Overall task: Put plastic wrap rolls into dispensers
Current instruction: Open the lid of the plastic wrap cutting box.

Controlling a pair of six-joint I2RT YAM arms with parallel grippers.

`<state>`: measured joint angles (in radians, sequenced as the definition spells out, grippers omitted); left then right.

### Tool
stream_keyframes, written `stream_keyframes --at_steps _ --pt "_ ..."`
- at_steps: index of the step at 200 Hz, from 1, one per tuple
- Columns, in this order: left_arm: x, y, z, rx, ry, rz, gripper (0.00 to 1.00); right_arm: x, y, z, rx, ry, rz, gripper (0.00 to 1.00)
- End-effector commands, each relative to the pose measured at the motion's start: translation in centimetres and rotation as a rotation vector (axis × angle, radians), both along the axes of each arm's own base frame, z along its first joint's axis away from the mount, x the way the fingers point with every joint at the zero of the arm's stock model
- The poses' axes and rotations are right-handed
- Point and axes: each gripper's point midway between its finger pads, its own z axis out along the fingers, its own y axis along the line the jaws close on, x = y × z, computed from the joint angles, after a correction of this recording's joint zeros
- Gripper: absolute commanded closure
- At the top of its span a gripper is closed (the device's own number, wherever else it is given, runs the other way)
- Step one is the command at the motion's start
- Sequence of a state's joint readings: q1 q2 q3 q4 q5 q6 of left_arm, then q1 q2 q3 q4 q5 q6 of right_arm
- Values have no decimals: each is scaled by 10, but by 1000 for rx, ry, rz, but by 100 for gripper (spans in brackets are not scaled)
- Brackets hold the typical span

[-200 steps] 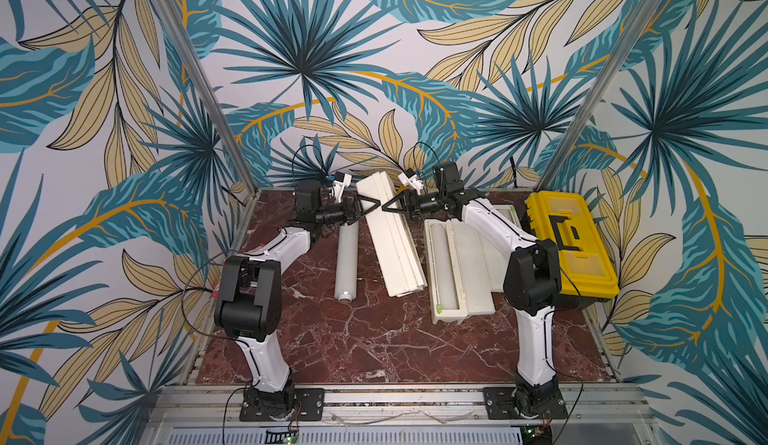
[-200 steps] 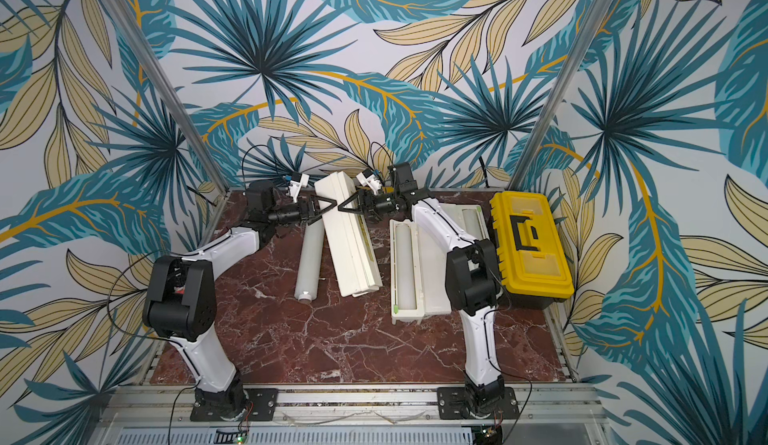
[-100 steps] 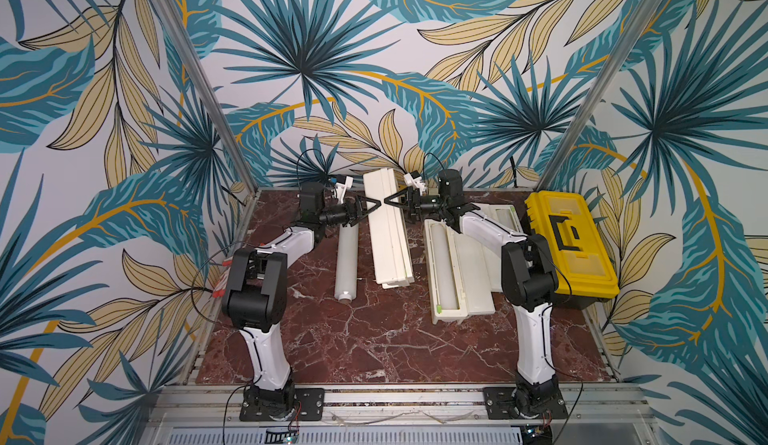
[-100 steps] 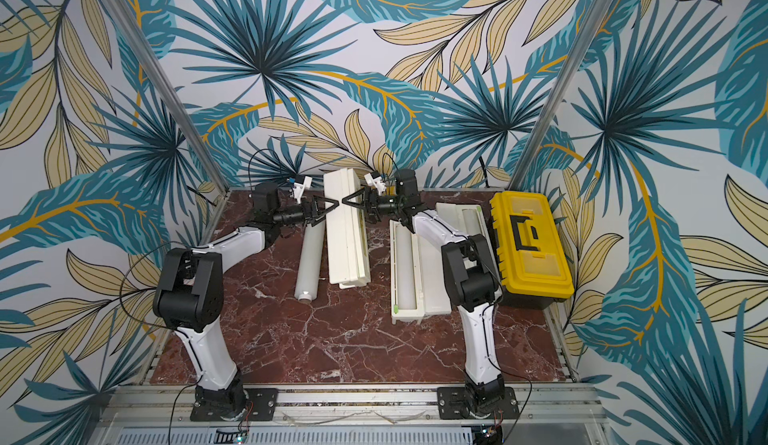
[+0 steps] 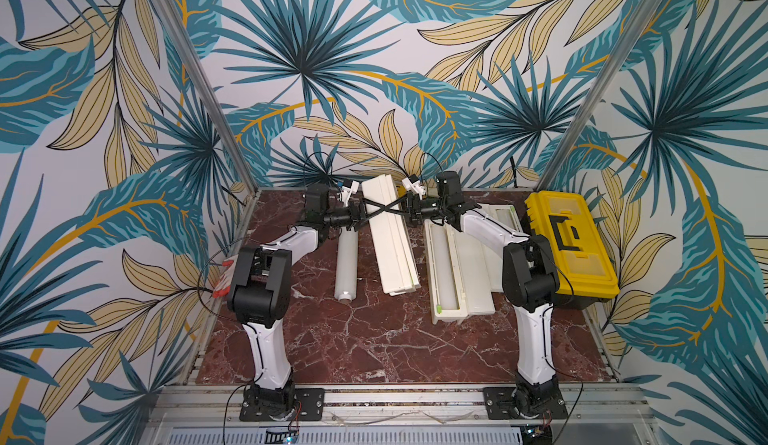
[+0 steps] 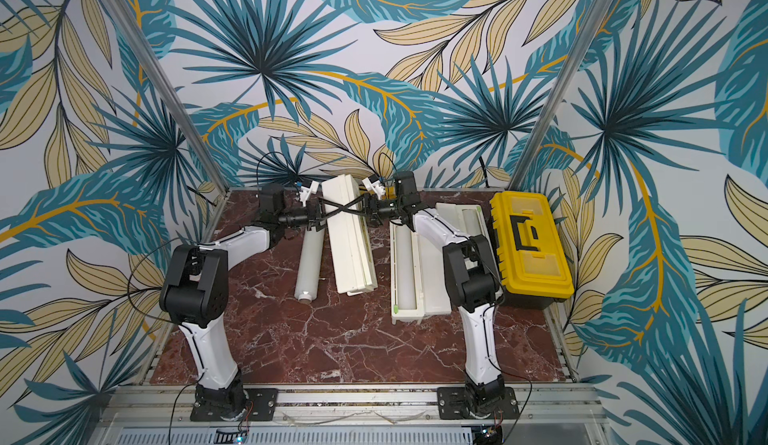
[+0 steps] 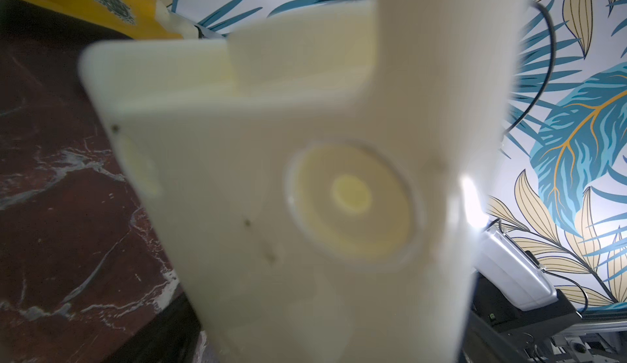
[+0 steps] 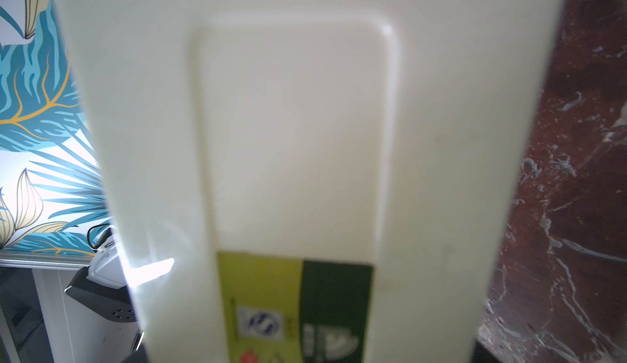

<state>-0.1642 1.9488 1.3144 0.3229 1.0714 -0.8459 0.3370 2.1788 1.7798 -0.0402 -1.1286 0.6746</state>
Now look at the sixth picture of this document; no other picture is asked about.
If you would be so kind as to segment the white dispenser box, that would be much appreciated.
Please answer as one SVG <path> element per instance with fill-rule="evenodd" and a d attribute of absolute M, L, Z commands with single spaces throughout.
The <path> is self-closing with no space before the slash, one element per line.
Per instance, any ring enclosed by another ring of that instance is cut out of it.
<path fill-rule="evenodd" d="M 426 317 L 451 314 L 451 302 L 445 287 L 442 249 L 427 238 L 418 237 L 420 272 Z"/>
<path fill-rule="evenodd" d="M 325 181 L 321 188 L 322 198 L 340 204 L 361 196 L 357 181 L 347 174 Z M 375 290 L 377 278 L 365 219 L 340 214 L 327 227 L 338 293 L 354 296 Z"/>

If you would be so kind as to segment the thick wrap roll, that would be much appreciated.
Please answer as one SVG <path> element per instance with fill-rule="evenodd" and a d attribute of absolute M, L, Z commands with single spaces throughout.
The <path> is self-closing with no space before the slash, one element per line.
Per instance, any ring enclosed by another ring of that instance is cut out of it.
<path fill-rule="evenodd" d="M 308 229 L 303 238 L 294 297 L 311 303 L 317 298 L 325 231 Z"/>

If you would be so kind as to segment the dispenser tray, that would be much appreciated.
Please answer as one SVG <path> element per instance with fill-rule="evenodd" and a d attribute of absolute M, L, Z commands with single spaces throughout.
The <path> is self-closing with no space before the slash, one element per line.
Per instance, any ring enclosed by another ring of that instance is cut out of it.
<path fill-rule="evenodd" d="M 406 225 L 390 225 L 391 320 L 420 323 L 425 316 L 418 237 Z"/>

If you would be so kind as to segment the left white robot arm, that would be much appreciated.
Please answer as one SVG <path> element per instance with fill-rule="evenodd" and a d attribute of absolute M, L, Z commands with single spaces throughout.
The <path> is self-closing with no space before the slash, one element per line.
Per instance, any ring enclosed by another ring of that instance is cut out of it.
<path fill-rule="evenodd" d="M 326 229 L 337 216 L 365 215 L 365 199 L 332 199 L 328 191 L 315 203 L 289 209 L 284 187 L 270 184 L 259 193 L 259 212 L 250 226 L 207 244 L 175 248 L 159 304 L 184 333 L 198 369 L 197 389 L 232 392 L 240 369 L 232 358 L 223 315 L 229 298 L 229 271 L 266 252 L 288 229 L 306 229 L 298 269 L 296 298 L 317 290 Z"/>

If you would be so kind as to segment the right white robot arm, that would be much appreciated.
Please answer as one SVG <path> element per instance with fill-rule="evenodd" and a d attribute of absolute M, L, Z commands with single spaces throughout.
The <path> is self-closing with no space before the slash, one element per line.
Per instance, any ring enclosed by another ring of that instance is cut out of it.
<path fill-rule="evenodd" d="M 395 174 L 392 199 L 386 197 L 386 188 L 376 178 L 366 178 L 363 184 L 365 192 L 360 191 L 354 177 L 345 174 L 320 185 L 319 202 L 325 207 L 330 233 L 336 236 L 349 231 L 367 246 L 367 226 L 390 222 L 436 247 L 442 253 L 446 293 L 462 319 L 466 381 L 476 389 L 502 388 L 490 311 L 500 297 L 500 280 L 489 240 L 482 234 L 462 232 L 436 208 L 423 203 L 411 172 Z"/>

